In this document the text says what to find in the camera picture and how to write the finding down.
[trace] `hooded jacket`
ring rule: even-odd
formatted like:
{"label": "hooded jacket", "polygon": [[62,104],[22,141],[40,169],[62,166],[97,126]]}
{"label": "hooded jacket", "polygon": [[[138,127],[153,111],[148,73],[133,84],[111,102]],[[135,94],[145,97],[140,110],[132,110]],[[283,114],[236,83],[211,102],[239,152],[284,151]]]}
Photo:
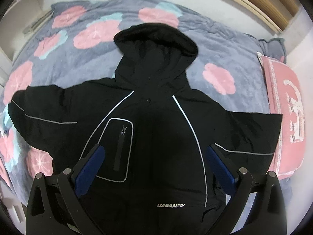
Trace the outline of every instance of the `hooded jacket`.
{"label": "hooded jacket", "polygon": [[104,146],[81,202],[106,234],[205,234],[225,207],[206,147],[218,144],[238,167],[265,173],[281,115],[229,112],[190,89],[185,70],[198,49],[177,29],[142,24],[114,41],[124,54],[114,79],[28,87],[14,94],[10,117],[51,155],[55,173]]}

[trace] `blue textured pad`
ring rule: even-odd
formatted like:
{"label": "blue textured pad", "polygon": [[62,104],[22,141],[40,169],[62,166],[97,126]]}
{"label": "blue textured pad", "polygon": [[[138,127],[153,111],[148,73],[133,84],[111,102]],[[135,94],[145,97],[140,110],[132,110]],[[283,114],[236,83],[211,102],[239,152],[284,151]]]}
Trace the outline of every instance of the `blue textured pad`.
{"label": "blue textured pad", "polygon": [[210,146],[207,147],[206,158],[210,169],[221,184],[224,192],[234,196],[237,190],[235,178]]}
{"label": "blue textured pad", "polygon": [[78,198],[88,192],[94,177],[104,161],[104,157],[104,147],[99,146],[81,169],[75,180],[75,194]]}

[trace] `floral blanket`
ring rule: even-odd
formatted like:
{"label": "floral blanket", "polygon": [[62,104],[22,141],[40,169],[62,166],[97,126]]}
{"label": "floral blanket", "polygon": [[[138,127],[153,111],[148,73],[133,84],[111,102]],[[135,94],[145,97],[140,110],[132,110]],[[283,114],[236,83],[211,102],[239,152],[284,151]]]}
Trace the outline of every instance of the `floral blanket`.
{"label": "floral blanket", "polygon": [[19,135],[7,104],[17,90],[27,86],[56,84],[67,88],[86,80],[114,77],[122,54],[113,37],[132,25],[159,22],[178,28],[199,47],[197,59],[187,69],[191,88],[203,91],[227,110],[269,113],[257,52],[284,61],[282,39],[256,40],[160,0],[62,2],[52,9],[53,17],[14,62],[0,97],[0,175],[24,205],[35,174],[52,174],[52,159]]}

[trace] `zipper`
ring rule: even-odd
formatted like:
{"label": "zipper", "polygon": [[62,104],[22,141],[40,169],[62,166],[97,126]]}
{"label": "zipper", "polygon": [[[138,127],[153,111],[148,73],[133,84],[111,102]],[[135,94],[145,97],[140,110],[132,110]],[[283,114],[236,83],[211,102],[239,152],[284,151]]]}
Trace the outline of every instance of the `zipper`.
{"label": "zipper", "polygon": [[113,170],[115,171],[119,171],[120,169],[120,162],[121,162],[122,150],[124,146],[126,129],[127,127],[123,125],[122,131],[118,137],[117,150],[115,154],[114,167],[113,167]]}

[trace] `metal screw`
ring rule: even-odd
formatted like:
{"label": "metal screw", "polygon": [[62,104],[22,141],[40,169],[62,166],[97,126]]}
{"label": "metal screw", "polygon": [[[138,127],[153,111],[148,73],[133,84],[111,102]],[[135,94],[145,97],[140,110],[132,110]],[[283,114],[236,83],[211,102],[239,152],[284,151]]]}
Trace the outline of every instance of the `metal screw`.
{"label": "metal screw", "polygon": [[64,175],[68,175],[72,172],[72,170],[70,168],[66,168],[65,170],[63,170],[63,174]]}
{"label": "metal screw", "polygon": [[270,175],[272,178],[276,177],[276,173],[273,172],[273,171],[270,171],[270,172],[269,172],[269,175]]}
{"label": "metal screw", "polygon": [[239,168],[239,172],[241,174],[247,174],[248,170],[245,167],[241,167],[241,168]]}
{"label": "metal screw", "polygon": [[35,178],[37,178],[37,179],[40,179],[41,177],[42,177],[42,173],[41,172],[37,173],[36,176],[35,176]]}

